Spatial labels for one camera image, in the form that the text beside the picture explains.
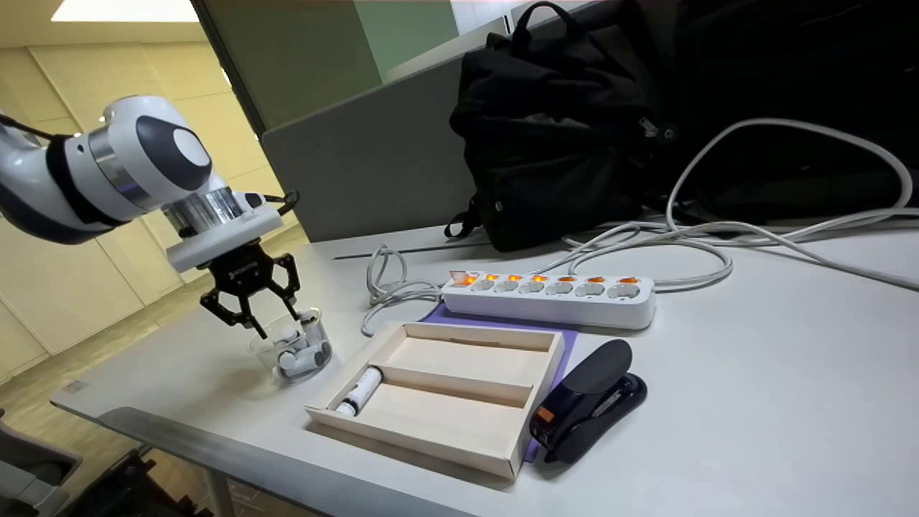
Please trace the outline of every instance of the black stapler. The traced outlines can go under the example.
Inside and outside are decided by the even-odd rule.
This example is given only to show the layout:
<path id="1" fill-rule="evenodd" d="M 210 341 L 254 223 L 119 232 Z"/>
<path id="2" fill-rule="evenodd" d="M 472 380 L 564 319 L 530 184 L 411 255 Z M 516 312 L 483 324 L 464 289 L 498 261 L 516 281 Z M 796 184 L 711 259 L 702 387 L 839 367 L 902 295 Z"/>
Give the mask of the black stapler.
<path id="1" fill-rule="evenodd" d="M 629 364 L 629 341 L 603 341 L 543 398 L 527 434 L 546 449 L 546 463 L 577 463 L 605 429 L 645 398 L 648 387 Z"/>

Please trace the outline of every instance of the power strip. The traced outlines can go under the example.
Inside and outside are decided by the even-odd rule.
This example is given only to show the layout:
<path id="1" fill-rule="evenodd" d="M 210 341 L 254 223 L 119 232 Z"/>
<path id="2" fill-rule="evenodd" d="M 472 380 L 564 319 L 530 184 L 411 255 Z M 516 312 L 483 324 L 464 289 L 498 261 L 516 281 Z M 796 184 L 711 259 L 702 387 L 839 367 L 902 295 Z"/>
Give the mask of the power strip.
<path id="1" fill-rule="evenodd" d="M 641 329 L 653 319 L 653 281 L 641 275 L 514 275 L 457 271 L 451 312 Z"/>

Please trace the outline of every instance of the white table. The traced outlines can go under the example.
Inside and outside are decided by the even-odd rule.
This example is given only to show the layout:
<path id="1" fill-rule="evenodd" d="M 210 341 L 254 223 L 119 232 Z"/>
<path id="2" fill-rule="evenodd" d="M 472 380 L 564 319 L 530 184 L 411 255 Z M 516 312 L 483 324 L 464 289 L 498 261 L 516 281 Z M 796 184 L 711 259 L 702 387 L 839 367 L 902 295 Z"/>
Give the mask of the white table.
<path id="1" fill-rule="evenodd" d="M 55 406 L 326 513 L 919 513 L 919 295 L 768 253 L 732 249 L 709 289 L 656 298 L 625 337 L 648 398 L 574 467 L 526 464 L 514 486 L 435 473 L 303 430 L 303 406 L 366 341 L 363 261 L 338 253 L 438 245 L 414 229 L 302 249 L 302 305 L 323 312 L 333 364 L 279 387 L 237 327 L 204 311 L 142 338 L 55 397 Z M 816 245 L 853 265 L 919 278 L 919 235 Z M 411 278 L 454 268 L 520 271 L 536 259 L 485 249 L 406 255 Z M 584 273 L 679 275 L 689 249 L 641 249 Z M 280 317 L 257 298 L 254 311 Z M 383 312 L 415 319 L 429 305 Z M 572 362 L 609 337 L 579 334 Z"/>

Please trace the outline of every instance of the wall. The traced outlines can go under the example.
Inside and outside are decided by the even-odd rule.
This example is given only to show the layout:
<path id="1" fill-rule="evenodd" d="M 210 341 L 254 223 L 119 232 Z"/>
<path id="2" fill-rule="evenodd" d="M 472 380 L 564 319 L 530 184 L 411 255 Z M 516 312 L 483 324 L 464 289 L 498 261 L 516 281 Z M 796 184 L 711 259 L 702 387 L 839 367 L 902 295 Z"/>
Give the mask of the wall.
<path id="1" fill-rule="evenodd" d="M 254 131 L 378 87 L 349 0 L 195 0 L 205 38 L 230 61 Z"/>
<path id="2" fill-rule="evenodd" d="M 523 0 L 451 0 L 458 35 L 507 18 Z"/>
<path id="3" fill-rule="evenodd" d="M 122 94 L 170 97 L 233 186 L 280 193 L 205 42 L 0 51 L 0 111 L 26 123 L 86 131 Z M 0 381 L 197 278 L 162 259 L 175 240 L 158 213 L 79 246 L 0 220 Z"/>
<path id="4" fill-rule="evenodd" d="M 451 38 L 454 9 L 445 0 L 352 0 L 378 78 Z"/>

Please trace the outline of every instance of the wooden tray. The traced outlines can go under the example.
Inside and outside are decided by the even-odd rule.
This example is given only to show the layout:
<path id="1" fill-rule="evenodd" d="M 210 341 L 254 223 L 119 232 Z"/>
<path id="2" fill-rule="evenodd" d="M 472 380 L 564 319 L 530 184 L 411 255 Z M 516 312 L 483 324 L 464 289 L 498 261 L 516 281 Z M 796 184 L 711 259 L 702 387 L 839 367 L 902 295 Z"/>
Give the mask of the wooden tray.
<path id="1" fill-rule="evenodd" d="M 313 423 L 514 480 L 526 423 L 546 397 L 560 334 L 405 324 L 369 345 L 306 408 Z M 336 413 L 363 367 L 382 384 L 356 416 Z"/>

